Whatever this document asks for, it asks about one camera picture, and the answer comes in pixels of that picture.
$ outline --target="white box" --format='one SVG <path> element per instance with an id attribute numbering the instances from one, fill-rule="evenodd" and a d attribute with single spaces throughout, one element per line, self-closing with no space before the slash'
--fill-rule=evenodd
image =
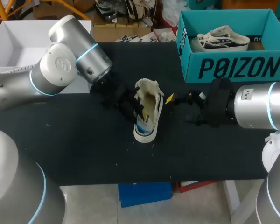
<path id="1" fill-rule="evenodd" d="M 0 25 L 0 73 L 39 62 L 52 42 L 48 32 L 58 20 L 3 21 Z M 92 34 L 91 21 L 80 23 Z M 61 93 L 89 93 L 88 82 L 80 77 Z"/>

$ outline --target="black table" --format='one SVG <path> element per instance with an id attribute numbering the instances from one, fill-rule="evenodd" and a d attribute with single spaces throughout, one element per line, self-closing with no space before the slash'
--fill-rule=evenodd
<path id="1" fill-rule="evenodd" d="M 131 86 L 143 77 L 157 80 L 164 100 L 190 88 L 207 93 L 209 84 L 185 84 L 176 43 L 100 46 Z M 156 139 L 141 144 L 133 125 L 104 110 L 94 94 L 61 94 L 0 112 L 0 130 L 59 185 L 265 178 L 261 153 L 269 131 L 185 122 L 197 112 L 189 105 L 163 107 Z"/>

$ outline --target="blue box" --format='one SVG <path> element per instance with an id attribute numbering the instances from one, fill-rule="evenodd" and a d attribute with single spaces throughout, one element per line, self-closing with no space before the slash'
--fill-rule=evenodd
<path id="1" fill-rule="evenodd" d="M 261 40 L 265 50 L 192 53 L 192 38 L 223 25 L 252 42 Z M 223 77 L 233 82 L 280 80 L 280 23 L 270 9 L 183 11 L 176 43 L 186 83 Z"/>
<path id="2" fill-rule="evenodd" d="M 218 3 L 220 0 L 186 0 L 187 6 L 191 10 L 205 9 L 208 6 Z"/>
<path id="3" fill-rule="evenodd" d="M 172 188 L 169 182 L 118 184 L 121 207 L 158 202 L 170 199 Z"/>

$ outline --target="shoe insole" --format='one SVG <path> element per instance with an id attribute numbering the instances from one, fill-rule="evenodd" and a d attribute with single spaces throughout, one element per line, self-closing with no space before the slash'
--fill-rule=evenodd
<path id="1" fill-rule="evenodd" d="M 155 96 L 146 94 L 144 97 L 143 102 L 143 115 L 144 115 L 144 122 L 143 124 L 146 126 L 146 131 L 153 131 L 154 129 L 154 109 L 155 109 Z"/>

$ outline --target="yellow pole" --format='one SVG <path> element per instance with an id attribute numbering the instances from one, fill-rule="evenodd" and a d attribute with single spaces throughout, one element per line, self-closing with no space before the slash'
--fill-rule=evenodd
<path id="1" fill-rule="evenodd" d="M 24 8 L 26 5 L 29 5 L 31 3 L 30 0 L 28 0 L 25 4 L 21 5 L 20 7 L 18 7 L 16 10 L 14 10 L 12 13 L 8 14 L 7 16 L 11 16 L 13 14 L 15 14 L 16 12 L 18 12 L 19 10 L 21 10 L 22 8 Z"/>
<path id="2" fill-rule="evenodd" d="M 10 11 L 10 9 L 11 9 L 11 6 L 13 6 L 13 4 L 14 4 L 14 0 L 9 0 L 9 1 L 8 1 L 8 4 L 7 4 L 6 8 L 5 8 L 5 13 L 6 13 L 6 14 L 9 13 L 9 11 Z"/>
<path id="3" fill-rule="evenodd" d="M 84 13 L 81 13 L 79 10 L 77 10 L 76 8 L 74 8 L 73 6 L 71 6 L 70 4 L 62 1 L 62 0 L 40 0 L 40 1 L 56 1 L 59 2 L 60 4 L 64 5 L 65 7 L 67 7 L 69 10 L 73 11 L 74 13 L 78 14 L 79 16 L 81 16 L 83 19 L 85 20 L 91 20 L 91 18 L 89 18 L 87 15 L 85 15 Z"/>
<path id="4" fill-rule="evenodd" d="M 7 20 L 7 15 L 5 13 L 1 0 L 0 0 L 0 16 L 2 20 Z"/>

